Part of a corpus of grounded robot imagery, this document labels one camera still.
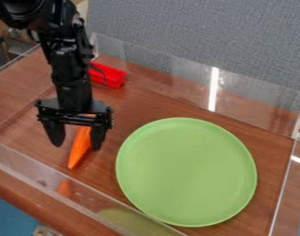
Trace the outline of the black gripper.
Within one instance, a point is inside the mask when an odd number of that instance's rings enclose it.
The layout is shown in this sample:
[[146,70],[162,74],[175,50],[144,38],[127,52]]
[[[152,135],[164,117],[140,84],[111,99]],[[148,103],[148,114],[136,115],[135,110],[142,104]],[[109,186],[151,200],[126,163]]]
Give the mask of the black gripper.
[[107,129],[112,126],[112,109],[101,101],[93,100],[80,111],[61,110],[56,99],[37,100],[35,103],[45,134],[55,147],[60,147],[65,137],[64,124],[91,126],[89,145],[93,151],[99,150]]

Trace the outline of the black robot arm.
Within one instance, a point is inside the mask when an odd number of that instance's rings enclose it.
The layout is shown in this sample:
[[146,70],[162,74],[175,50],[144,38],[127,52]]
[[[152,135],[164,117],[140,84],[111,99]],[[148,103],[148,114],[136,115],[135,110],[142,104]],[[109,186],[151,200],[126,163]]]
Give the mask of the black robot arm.
[[97,150],[112,126],[112,109],[92,99],[88,70],[93,46],[75,4],[71,0],[0,0],[0,20],[27,31],[52,67],[56,97],[35,102],[51,143],[63,144],[67,124],[81,125],[89,128],[89,146]]

